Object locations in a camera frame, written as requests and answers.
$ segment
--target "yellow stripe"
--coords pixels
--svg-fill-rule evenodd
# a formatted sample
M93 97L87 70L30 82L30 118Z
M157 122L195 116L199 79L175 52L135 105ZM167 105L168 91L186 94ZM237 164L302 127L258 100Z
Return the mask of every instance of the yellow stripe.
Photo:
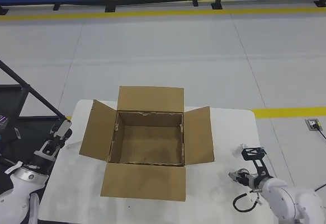
M13 20L72 20L83 18L117 18L140 16L197 16L224 14L286 14L286 13L326 13L326 8L246 8L236 10L172 10L172 11L141 11L114 13L78 13L78 14L47 14L47 15L10 15L0 16L0 21Z
M326 106L317 108L253 109L256 118L294 118L300 116L326 116Z

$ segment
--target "cardboard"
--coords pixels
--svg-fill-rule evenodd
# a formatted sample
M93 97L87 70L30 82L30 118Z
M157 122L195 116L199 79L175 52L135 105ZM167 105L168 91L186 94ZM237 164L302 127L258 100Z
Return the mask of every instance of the cardboard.
M210 107L186 112L184 121L185 165L214 161Z
M184 89L121 86L117 110L184 112Z
M115 118L116 110L97 100L93 101L86 132L79 150L80 155L107 161Z
M93 102L79 154L107 161L101 196L185 201L185 167L214 161L210 108L184 113L182 88L120 87Z
M185 176L185 167L109 163L101 196L185 201Z

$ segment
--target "floor outlet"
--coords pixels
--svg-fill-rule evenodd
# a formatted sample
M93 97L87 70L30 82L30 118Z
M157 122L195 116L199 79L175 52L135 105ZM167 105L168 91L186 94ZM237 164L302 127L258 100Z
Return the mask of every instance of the floor outlet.
M322 126L320 125L320 122L317 118L305 119L305 121L309 130L318 131L316 128L313 127L314 124L317 124L319 126L319 130L322 130Z

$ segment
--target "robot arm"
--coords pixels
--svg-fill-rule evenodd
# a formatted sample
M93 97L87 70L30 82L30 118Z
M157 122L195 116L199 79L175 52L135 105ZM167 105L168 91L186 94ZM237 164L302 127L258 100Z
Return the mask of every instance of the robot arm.
M287 182L270 176L262 161L265 153L262 148L245 148L241 154L245 160L253 161L257 173L250 174L248 170L240 169L229 173L229 176L234 181L250 187L251 193L260 193L280 221L294 223L304 220L304 224L323 224L322 200L317 193L309 189L289 186ZM251 209L240 212L249 212L256 204L257 202Z
M45 187L50 170L56 160L55 156L71 136L71 122L63 121L54 125L50 137L40 150L35 151L29 164L18 162L5 173L10 174L13 189L0 195L0 224L20 224L30 208L29 224L37 223L39 197L32 192Z

